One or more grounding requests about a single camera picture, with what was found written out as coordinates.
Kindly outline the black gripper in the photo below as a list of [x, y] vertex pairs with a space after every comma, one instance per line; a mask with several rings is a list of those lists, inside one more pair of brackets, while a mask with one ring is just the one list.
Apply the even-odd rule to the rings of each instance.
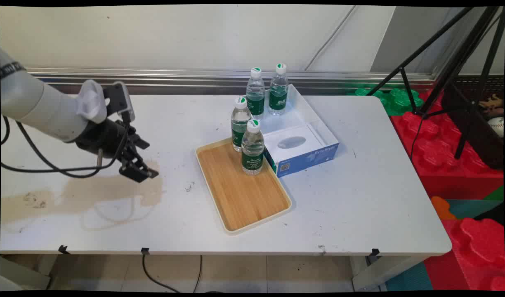
[[123, 121], [106, 119], [100, 124], [89, 122], [84, 132], [75, 140], [77, 147], [92, 154], [102, 150], [102, 156], [121, 162], [119, 173], [132, 181], [141, 183], [154, 179], [158, 171], [151, 169], [138, 153], [137, 148], [145, 150], [149, 143], [141, 139], [136, 129]]

